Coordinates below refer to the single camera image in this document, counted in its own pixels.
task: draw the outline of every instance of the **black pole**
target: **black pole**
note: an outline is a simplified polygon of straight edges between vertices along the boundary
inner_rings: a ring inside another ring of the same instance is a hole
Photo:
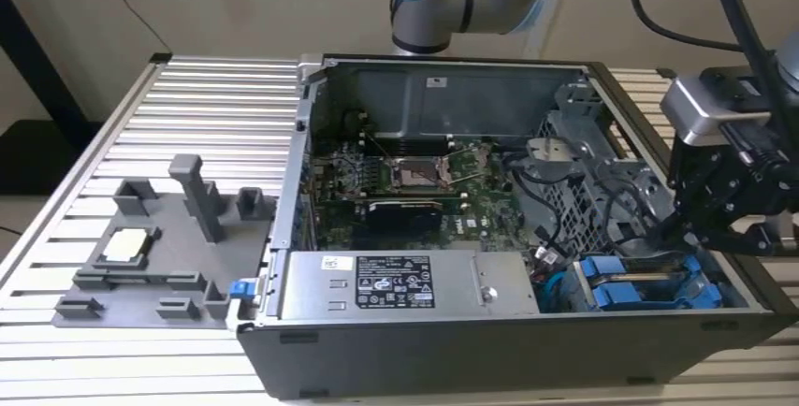
[[[0,0],[0,46],[66,142],[81,151],[93,136],[86,117],[10,0]]]

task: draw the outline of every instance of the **slotted metal worktable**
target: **slotted metal worktable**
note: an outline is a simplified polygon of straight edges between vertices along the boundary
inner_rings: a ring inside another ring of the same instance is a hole
[[[60,329],[49,318],[116,211],[109,196],[124,177],[149,177],[156,191],[178,192],[168,161],[174,153],[197,153],[221,192],[258,186],[278,194],[296,72],[293,61],[192,57],[146,67],[0,263],[0,399],[53,406],[277,404],[230,332]],[[671,144],[657,107],[669,81],[651,70],[613,75]],[[764,264],[799,302],[799,257]],[[797,405],[797,380],[795,326],[751,350],[713,355],[664,386],[360,399],[360,405]]]

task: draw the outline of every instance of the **motherboard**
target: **motherboard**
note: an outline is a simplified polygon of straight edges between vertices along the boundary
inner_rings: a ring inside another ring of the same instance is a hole
[[[318,249],[528,250],[532,235],[492,146],[451,139],[441,155],[425,156],[361,140],[314,157]]]

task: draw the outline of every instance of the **warning label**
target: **warning label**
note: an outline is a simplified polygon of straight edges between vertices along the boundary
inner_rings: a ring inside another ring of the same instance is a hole
[[[359,256],[359,308],[435,308],[429,256]]]

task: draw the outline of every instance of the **open computer chassis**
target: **open computer chassis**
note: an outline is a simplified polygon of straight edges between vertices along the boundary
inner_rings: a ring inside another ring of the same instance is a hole
[[[668,148],[593,63],[324,55],[238,341],[281,399],[660,384],[796,320],[755,258],[641,236]]]

